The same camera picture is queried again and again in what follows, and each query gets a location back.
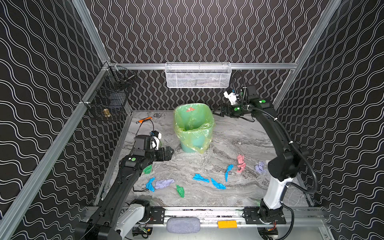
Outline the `green bin with bag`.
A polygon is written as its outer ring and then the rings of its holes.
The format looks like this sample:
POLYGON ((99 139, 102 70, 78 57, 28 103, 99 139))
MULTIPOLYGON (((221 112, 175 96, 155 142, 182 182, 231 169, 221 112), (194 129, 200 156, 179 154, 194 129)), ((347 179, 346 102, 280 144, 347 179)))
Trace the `green bin with bag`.
POLYGON ((174 110, 174 131, 186 153, 203 154, 213 139, 215 119, 210 107, 195 103, 174 110))

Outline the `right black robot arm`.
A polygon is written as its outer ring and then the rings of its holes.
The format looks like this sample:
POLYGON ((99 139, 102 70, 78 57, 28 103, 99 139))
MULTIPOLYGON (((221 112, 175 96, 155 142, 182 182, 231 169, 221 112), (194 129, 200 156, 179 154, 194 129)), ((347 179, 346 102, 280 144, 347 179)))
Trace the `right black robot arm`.
POLYGON ((244 87, 240 93, 234 90, 224 92, 228 104, 221 104, 213 111, 217 116, 228 116, 244 119, 251 115, 266 131, 277 156, 268 162, 267 168, 271 175, 268 190, 262 198, 257 219, 264 224, 277 223, 283 216, 283 200, 288 187, 297 188, 303 193, 313 195, 318 189, 318 178, 308 161, 308 150, 295 143, 287 129, 277 117, 272 102, 259 97, 251 87, 244 87), (303 165, 307 165, 313 177, 313 186, 306 189, 293 182, 303 165))

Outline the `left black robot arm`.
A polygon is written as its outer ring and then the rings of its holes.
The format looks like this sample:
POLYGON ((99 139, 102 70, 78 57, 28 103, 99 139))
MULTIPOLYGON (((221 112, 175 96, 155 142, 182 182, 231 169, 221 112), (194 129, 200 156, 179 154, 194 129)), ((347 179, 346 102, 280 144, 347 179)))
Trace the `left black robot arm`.
POLYGON ((135 200, 121 214, 126 199, 144 168, 153 162, 171 160, 174 150, 160 147, 160 140, 150 135, 138 135, 131 153, 120 161, 119 172, 108 194, 87 222, 80 222, 75 230, 76 240, 122 240, 137 223, 151 219, 149 201, 135 200))

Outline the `orange utility knife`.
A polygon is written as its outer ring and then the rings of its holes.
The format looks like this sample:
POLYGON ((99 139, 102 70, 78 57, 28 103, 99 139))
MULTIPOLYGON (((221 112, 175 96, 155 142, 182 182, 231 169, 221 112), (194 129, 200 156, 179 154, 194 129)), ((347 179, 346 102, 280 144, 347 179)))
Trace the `orange utility knife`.
POLYGON ((150 116, 150 117, 146 117, 146 118, 140 119, 140 120, 136 121, 136 124, 142 124, 143 122, 152 120, 153 118, 156 118, 156 117, 157 117, 156 115, 153 115, 153 116, 150 116))

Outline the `green paper scrap left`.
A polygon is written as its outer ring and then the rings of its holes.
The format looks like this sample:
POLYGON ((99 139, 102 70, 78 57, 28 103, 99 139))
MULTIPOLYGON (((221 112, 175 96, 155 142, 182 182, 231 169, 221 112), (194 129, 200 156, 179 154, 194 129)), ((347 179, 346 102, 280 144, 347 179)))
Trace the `green paper scrap left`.
POLYGON ((153 165, 147 166, 146 168, 143 169, 143 174, 145 175, 150 174, 152 172, 152 169, 153 169, 153 165))

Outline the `green paper scrap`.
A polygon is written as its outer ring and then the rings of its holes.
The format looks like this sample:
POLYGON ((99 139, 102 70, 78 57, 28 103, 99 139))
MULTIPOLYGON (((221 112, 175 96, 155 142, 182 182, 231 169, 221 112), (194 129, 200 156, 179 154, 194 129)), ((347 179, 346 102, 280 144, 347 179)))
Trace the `green paper scrap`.
POLYGON ((152 172, 152 169, 153 169, 153 165, 147 166, 146 168, 143 169, 143 174, 145 175, 150 174, 152 172))
POLYGON ((181 198, 185 197, 185 190, 183 187, 176 185, 176 190, 181 198))

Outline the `purple paper scrap left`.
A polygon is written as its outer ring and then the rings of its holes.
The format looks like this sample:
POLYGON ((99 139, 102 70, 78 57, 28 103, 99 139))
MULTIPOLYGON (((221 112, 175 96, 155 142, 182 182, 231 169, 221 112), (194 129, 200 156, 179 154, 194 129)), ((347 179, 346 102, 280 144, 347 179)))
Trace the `purple paper scrap left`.
POLYGON ((170 186, 172 183, 174 183, 175 180, 174 179, 168 179, 168 180, 159 180, 159 181, 156 181, 155 183, 155 189, 158 190, 158 189, 164 189, 168 186, 170 186))

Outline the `purple paper scrap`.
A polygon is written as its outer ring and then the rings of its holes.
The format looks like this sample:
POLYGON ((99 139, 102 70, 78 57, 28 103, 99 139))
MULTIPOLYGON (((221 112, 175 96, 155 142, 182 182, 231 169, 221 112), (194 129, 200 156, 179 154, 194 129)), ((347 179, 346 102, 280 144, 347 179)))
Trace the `purple paper scrap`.
POLYGON ((255 171, 258 173, 258 174, 264 174, 267 170, 266 170, 266 167, 265 167, 265 163, 264 162, 258 162, 256 165, 255 165, 255 171))
POLYGON ((158 190, 158 189, 164 189, 168 186, 170 186, 172 183, 174 183, 175 180, 174 179, 168 179, 168 180, 159 180, 159 181, 156 181, 155 183, 155 189, 158 190))

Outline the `brass object in basket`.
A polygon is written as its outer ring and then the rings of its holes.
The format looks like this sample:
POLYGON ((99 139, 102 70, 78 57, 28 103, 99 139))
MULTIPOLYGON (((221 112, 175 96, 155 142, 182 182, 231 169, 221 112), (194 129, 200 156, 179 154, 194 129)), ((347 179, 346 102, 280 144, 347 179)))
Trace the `brass object in basket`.
POLYGON ((110 117, 111 117, 110 110, 109 110, 109 109, 103 109, 103 115, 104 115, 106 118, 110 118, 110 117))

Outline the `pink paper scrap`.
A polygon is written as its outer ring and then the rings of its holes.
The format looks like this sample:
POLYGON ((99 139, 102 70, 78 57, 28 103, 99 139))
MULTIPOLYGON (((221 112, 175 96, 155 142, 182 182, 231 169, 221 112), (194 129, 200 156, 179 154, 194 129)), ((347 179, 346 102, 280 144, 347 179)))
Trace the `pink paper scrap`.
POLYGON ((244 155, 238 155, 237 160, 238 160, 237 172, 242 173, 246 168, 245 156, 244 155))

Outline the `green paper scrap front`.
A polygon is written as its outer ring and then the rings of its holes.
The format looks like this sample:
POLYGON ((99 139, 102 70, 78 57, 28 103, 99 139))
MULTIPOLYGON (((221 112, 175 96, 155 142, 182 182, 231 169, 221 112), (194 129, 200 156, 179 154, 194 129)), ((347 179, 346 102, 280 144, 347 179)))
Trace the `green paper scrap front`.
POLYGON ((176 190, 181 198, 185 197, 185 190, 183 187, 176 185, 176 190))

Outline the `purple paper scrap right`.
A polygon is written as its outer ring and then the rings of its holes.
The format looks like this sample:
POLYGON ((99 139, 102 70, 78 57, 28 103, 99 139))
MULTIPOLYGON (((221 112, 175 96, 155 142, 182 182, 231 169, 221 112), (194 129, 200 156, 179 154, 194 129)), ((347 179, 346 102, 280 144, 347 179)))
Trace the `purple paper scrap right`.
POLYGON ((256 165, 255 165, 255 171, 258 173, 258 174, 264 174, 267 170, 266 170, 266 167, 265 167, 265 163, 264 162, 258 162, 256 165))

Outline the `yellow block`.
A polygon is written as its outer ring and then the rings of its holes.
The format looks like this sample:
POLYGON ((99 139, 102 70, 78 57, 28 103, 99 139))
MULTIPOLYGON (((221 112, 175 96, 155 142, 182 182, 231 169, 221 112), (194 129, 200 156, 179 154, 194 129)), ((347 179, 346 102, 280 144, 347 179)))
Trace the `yellow block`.
POLYGON ((237 221, 218 221, 218 228, 219 229, 235 229, 237 228, 237 221))

